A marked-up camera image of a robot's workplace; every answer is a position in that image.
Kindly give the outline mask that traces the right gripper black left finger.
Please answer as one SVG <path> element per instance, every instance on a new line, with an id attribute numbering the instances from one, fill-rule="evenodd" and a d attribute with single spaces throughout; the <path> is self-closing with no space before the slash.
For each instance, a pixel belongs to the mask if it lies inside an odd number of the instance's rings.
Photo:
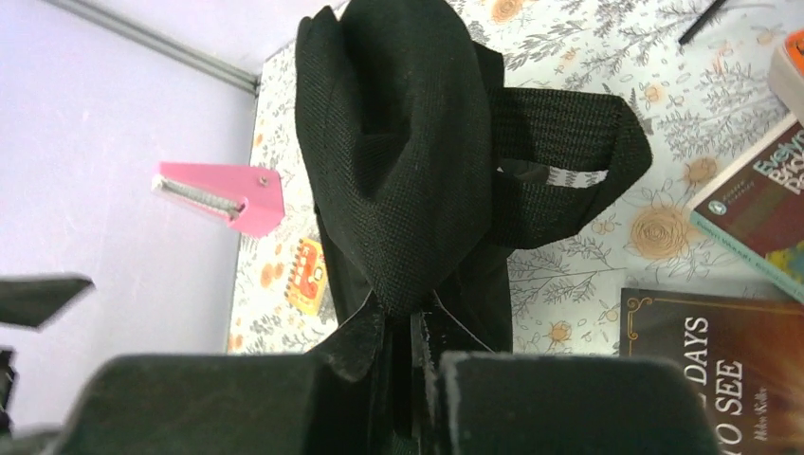
<path id="1" fill-rule="evenodd" d="M 359 312 L 302 355 L 128 355 L 89 381 L 59 454 L 367 454 L 384 337 Z"/>

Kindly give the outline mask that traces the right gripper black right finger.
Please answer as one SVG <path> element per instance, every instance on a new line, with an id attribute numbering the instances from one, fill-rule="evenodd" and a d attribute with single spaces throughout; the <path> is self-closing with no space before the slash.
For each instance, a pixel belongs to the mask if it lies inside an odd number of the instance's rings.
<path id="1" fill-rule="evenodd" d="M 493 353 L 434 308 L 421 354 L 425 454 L 714 454 L 704 409 L 666 361 Z"/>

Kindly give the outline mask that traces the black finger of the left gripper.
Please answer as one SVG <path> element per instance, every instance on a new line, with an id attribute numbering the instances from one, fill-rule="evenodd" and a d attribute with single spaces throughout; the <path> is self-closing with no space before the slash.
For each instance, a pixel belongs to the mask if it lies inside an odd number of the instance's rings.
<path id="1" fill-rule="evenodd" d="M 81 275 L 1 279 L 1 323 L 39 329 L 94 283 Z"/>

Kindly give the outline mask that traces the black student backpack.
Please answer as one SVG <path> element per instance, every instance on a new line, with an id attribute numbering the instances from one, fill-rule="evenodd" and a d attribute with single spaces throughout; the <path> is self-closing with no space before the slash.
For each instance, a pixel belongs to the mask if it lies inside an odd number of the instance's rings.
<path id="1" fill-rule="evenodd" d="M 374 294 L 402 327 L 430 294 L 513 348 L 507 259 L 578 234 L 649 169 L 617 96 L 503 84 L 443 1 L 301 20 L 295 125 L 339 321 Z"/>

